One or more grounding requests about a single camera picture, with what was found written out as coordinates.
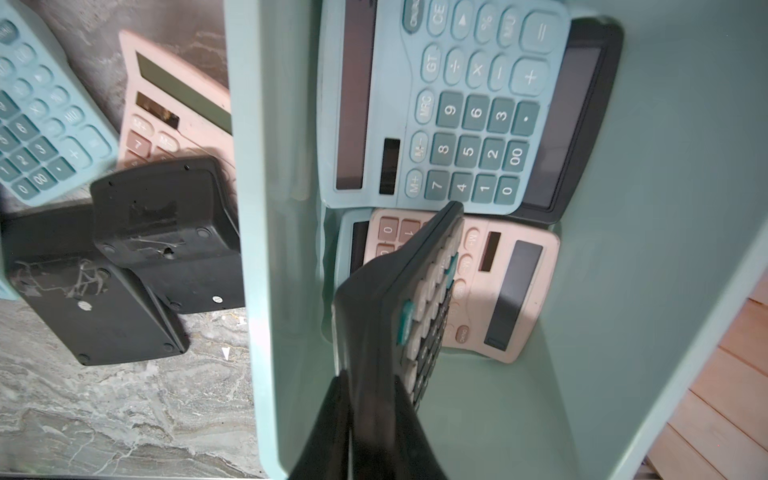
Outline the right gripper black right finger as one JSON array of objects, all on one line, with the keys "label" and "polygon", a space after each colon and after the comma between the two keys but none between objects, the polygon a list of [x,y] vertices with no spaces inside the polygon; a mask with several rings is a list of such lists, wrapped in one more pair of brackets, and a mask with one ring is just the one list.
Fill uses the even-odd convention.
[{"label": "right gripper black right finger", "polygon": [[416,415],[415,407],[399,377],[395,385],[394,478],[397,480],[446,480]]}]

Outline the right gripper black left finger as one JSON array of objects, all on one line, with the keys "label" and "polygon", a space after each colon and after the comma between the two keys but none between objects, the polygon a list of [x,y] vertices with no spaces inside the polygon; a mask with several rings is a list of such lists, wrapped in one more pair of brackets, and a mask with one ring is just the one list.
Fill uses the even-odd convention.
[{"label": "right gripper black left finger", "polygon": [[347,479],[350,429],[349,380],[347,372],[341,371],[330,382],[310,436],[288,479]]}]

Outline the pink calculator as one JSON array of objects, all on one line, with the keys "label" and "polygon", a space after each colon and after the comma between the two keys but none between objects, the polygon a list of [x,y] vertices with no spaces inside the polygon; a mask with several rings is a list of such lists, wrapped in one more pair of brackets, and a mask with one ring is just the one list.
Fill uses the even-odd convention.
[{"label": "pink calculator", "polygon": [[450,241],[437,266],[413,284],[409,336],[395,340],[399,359],[416,359],[441,303],[448,302],[443,346],[514,362],[549,291],[559,238],[501,217],[467,215],[462,233]]}]

